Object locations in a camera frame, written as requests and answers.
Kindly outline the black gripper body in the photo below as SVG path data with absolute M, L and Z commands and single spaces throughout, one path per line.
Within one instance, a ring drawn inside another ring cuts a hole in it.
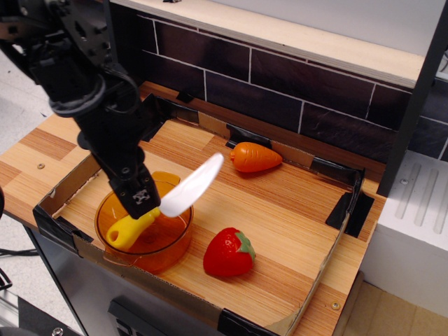
M 112 188 L 139 191 L 149 182 L 139 142 L 154 123 L 152 101 L 142 102 L 132 81 L 99 76 L 97 91 L 73 116 Z

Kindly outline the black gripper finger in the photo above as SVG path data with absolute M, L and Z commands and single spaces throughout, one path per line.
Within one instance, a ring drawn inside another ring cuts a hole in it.
M 160 206 L 161 199 L 149 173 L 140 174 L 128 181 L 115 177 L 109 184 L 121 205 L 133 219 L 138 219 Z

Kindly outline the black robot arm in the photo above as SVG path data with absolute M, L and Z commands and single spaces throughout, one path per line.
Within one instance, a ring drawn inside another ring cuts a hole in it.
M 131 217 L 160 204 L 139 145 L 157 113 L 112 62 L 104 24 L 90 22 L 73 1 L 2 1 L 1 51 L 43 88 L 56 115 L 74 119 L 79 146 Z

